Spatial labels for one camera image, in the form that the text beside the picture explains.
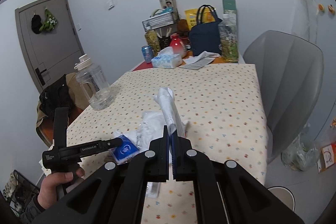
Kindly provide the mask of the person's left hand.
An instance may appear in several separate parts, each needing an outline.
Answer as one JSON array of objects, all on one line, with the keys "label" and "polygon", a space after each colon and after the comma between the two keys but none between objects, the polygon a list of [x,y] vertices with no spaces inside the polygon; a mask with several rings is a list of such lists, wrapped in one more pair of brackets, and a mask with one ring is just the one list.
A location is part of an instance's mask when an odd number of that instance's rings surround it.
[{"label": "person's left hand", "polygon": [[41,184],[41,190],[37,197],[38,204],[43,209],[48,209],[57,202],[56,188],[62,184],[67,184],[74,179],[72,172],[51,173],[44,178]]}]

